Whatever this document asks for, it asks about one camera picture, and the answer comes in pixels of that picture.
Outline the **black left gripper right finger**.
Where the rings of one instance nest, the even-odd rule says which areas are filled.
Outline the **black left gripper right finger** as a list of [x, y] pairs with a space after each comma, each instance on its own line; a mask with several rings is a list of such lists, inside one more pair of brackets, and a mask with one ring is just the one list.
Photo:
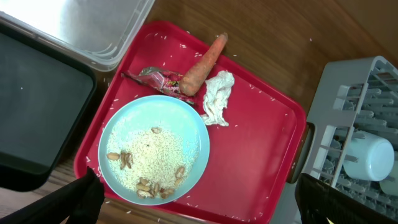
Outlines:
[[300, 174], [295, 199], [303, 224], [388, 224], [389, 218], [311, 175]]

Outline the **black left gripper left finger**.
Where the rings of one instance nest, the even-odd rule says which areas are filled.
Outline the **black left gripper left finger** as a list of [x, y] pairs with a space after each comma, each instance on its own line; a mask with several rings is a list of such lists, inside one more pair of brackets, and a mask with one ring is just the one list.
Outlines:
[[1, 224], [96, 223], [104, 200], [104, 185], [88, 167], [83, 177], [1, 218]]

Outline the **light blue bowl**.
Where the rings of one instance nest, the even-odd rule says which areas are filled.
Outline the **light blue bowl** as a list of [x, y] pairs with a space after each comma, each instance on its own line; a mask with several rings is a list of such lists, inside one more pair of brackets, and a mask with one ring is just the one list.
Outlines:
[[391, 172], [394, 166], [394, 148], [385, 138], [366, 131], [363, 139], [352, 139], [346, 148], [346, 155], [353, 156], [356, 162], [344, 161], [345, 173], [352, 179], [381, 181]]

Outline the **mint green bowl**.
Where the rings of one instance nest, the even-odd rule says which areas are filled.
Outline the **mint green bowl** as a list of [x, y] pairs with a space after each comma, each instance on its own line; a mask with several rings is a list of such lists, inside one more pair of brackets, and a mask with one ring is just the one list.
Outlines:
[[397, 196], [397, 161], [394, 162], [390, 174], [379, 185], [385, 194]]

